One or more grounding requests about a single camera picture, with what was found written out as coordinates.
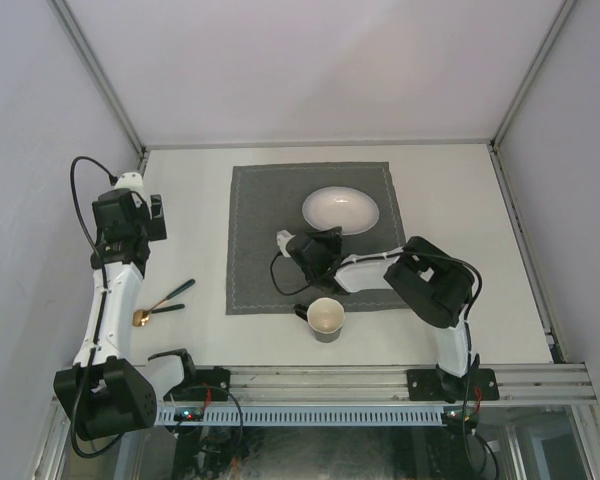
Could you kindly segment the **white bowl plate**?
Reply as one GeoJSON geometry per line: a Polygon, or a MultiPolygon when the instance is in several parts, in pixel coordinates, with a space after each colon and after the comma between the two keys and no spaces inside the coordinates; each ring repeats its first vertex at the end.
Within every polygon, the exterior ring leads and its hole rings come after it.
{"type": "Polygon", "coordinates": [[[303,202],[304,220],[316,230],[342,229],[345,236],[371,230],[380,217],[376,202],[362,191],[349,187],[325,187],[312,192],[303,202]]]}

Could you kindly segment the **grey cloth napkin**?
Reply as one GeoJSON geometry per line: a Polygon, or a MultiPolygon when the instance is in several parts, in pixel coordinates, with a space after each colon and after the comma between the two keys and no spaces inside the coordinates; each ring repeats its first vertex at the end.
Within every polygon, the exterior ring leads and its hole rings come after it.
{"type": "Polygon", "coordinates": [[[369,231],[346,236],[344,254],[373,254],[405,244],[399,202],[386,162],[328,162],[237,166],[233,170],[228,226],[226,312],[288,313],[320,294],[308,288],[290,259],[274,257],[276,235],[310,230],[302,205],[325,187],[348,187],[370,196],[379,220],[369,231]]]}

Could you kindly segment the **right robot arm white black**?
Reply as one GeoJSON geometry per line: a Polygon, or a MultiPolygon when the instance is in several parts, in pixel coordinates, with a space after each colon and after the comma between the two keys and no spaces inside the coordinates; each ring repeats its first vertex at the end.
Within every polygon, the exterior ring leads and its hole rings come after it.
{"type": "Polygon", "coordinates": [[[437,347],[435,375],[443,398],[466,401],[479,368],[468,322],[483,288],[473,265],[451,257],[426,239],[413,236],[391,251],[342,252],[342,229],[276,234],[278,258],[300,268],[308,287],[330,295],[392,290],[427,325],[437,347]]]}

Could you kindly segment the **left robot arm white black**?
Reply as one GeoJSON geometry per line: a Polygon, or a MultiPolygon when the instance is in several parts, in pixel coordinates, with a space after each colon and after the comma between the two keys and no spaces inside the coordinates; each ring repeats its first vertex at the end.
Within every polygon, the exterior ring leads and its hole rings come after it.
{"type": "Polygon", "coordinates": [[[71,446],[83,459],[108,452],[129,432],[152,427],[168,393],[186,400],[199,387],[185,349],[154,354],[143,369],[129,360],[131,333],[148,320],[135,307],[149,245],[167,232],[162,199],[145,193],[139,172],[108,179],[110,190],[92,203],[96,231],[85,235],[94,282],[86,331],[72,365],[53,381],[70,420],[71,446]]]}

